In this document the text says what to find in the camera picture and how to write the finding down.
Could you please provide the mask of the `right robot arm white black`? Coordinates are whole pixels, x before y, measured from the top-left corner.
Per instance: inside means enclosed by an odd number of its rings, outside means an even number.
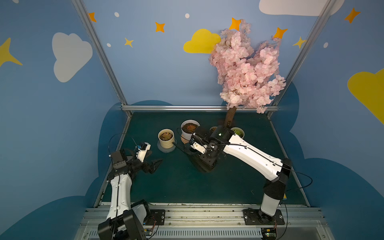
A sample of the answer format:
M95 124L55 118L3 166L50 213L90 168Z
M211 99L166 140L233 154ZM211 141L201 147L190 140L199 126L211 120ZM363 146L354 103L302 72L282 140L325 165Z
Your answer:
M218 126L215 131L197 127L189 140L189 154L203 172L212 171L222 154L231 155L262 174L266 183L258 217L270 221L283 200L292 169L292 161L275 158L247 143L234 131Z

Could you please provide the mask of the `dark green watering can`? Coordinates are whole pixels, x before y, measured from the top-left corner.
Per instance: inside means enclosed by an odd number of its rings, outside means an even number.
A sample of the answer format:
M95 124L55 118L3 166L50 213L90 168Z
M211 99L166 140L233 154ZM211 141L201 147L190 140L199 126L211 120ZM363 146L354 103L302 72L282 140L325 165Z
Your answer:
M218 151L202 154L193 149L189 143L183 144L183 146L176 143L173 143L173 145L185 153L191 163L202 173L210 173L216 167L218 159L221 157Z

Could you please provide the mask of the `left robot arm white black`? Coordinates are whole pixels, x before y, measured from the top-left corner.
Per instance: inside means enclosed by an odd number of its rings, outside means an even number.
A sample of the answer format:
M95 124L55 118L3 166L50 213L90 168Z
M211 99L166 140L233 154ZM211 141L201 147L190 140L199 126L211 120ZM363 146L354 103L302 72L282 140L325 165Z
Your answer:
M164 224L162 218L153 215L147 201L131 202L133 178L139 171L153 174L163 159L148 163L145 158L152 151L128 151L130 155L125 150L110 154L113 167L108 174L112 186L111 206L106 220L98 225L101 240L149 240Z

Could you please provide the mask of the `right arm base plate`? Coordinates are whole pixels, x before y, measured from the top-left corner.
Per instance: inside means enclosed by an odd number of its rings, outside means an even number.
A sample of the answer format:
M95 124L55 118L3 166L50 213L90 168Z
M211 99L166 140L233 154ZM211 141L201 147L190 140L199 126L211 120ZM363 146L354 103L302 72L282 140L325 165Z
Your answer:
M274 216L269 216L261 210L244 209L243 217L247 226L260 226L260 225L285 225L285 219L280 210L276 210Z

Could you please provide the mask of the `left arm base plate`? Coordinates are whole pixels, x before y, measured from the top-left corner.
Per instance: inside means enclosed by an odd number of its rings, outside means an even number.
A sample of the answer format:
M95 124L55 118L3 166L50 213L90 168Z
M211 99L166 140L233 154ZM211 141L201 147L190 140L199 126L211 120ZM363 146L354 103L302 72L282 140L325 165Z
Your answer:
M151 210L151 213L145 217L144 226L163 226L165 224L165 210Z

